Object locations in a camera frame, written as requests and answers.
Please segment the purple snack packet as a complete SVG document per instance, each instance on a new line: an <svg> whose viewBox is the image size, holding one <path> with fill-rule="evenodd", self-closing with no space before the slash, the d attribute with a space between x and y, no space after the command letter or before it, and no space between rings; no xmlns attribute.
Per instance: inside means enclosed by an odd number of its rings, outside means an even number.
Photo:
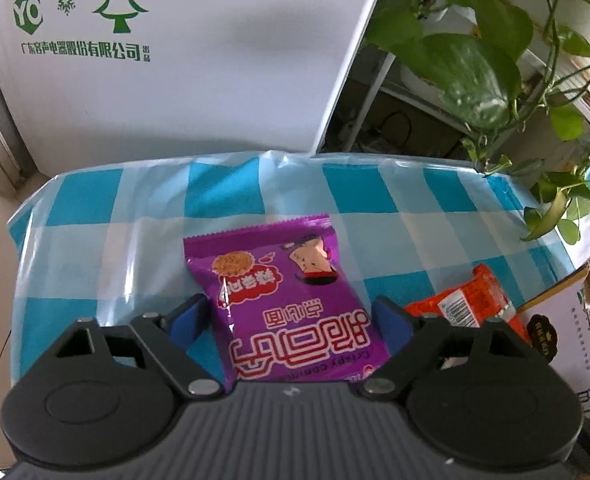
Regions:
<svg viewBox="0 0 590 480"><path fill-rule="evenodd" d="M360 382L389 351L340 266L326 214L188 237L224 383Z"/></svg>

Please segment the orange red snack packet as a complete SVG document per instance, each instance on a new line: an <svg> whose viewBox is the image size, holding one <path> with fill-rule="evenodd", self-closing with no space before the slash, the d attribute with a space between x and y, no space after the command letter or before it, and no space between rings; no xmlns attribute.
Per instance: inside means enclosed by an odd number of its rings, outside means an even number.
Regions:
<svg viewBox="0 0 590 480"><path fill-rule="evenodd" d="M436 314L453 326L480 327L488 318L500 318L524 341L530 342L526 327L491 269L481 263L473 277L463 285L450 288L404 308L413 316Z"/></svg>

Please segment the blue white checkered tablecloth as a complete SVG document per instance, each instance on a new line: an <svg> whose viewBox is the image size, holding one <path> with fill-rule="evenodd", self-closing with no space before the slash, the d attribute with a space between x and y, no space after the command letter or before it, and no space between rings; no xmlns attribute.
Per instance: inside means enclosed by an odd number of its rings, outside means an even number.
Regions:
<svg viewBox="0 0 590 480"><path fill-rule="evenodd" d="M532 242L523 211L533 204L505 176L372 154L221 154L61 174L8 224L19 256L10 374L22 376L78 318L118 325L195 294L187 237L310 214L331 217L363 302L409 304L483 263L526 304L590 258L590 216L575 245L555 233Z"/></svg>

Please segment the white cardboard milk box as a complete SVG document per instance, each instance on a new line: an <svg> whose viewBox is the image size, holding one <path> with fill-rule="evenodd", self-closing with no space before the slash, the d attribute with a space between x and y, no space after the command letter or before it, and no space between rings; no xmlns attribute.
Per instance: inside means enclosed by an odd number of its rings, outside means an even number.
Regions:
<svg viewBox="0 0 590 480"><path fill-rule="evenodd" d="M570 385L590 419L590 258L518 315L532 346Z"/></svg>

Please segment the white refrigerator with green print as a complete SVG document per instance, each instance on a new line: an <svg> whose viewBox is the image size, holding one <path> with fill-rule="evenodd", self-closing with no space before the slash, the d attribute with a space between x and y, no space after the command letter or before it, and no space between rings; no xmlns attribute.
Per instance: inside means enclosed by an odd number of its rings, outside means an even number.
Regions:
<svg viewBox="0 0 590 480"><path fill-rule="evenodd" d="M0 89L37 168L312 154L376 0L0 0Z"/></svg>

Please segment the green pothos plant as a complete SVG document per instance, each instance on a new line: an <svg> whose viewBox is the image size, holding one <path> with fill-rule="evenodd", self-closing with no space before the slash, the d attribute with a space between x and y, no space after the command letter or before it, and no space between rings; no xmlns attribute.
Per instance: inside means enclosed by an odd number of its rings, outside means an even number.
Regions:
<svg viewBox="0 0 590 480"><path fill-rule="evenodd" d="M517 0L378 0L366 28L366 44L437 91L483 174L534 170L533 160L490 152L534 115L545 114L563 142L586 133L590 0L538 3L533 18Z"/></svg>

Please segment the white metal plant shelf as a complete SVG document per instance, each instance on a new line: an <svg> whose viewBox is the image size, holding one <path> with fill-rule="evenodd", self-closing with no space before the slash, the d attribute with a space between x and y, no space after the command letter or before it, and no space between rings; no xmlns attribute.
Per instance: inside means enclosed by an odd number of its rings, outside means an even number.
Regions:
<svg viewBox="0 0 590 480"><path fill-rule="evenodd" d="M357 113L365 107L368 110L365 118L372 119L376 110L383 107L383 98L388 96L426 115L425 122L432 124L429 130L433 134L465 132L462 120L442 107L440 92L435 87L418 79L398 60L388 64L388 58L388 53L373 47L358 53L348 76L353 88L362 92L362 101L353 104ZM570 154L590 143L590 106L575 102L574 107L584 119L584 131L578 140L560 140L544 111L538 110L528 120L522 133L515 127L501 133L493 142L490 153L493 156L508 155L513 162L539 157L544 160L545 166L560 165Z"/></svg>

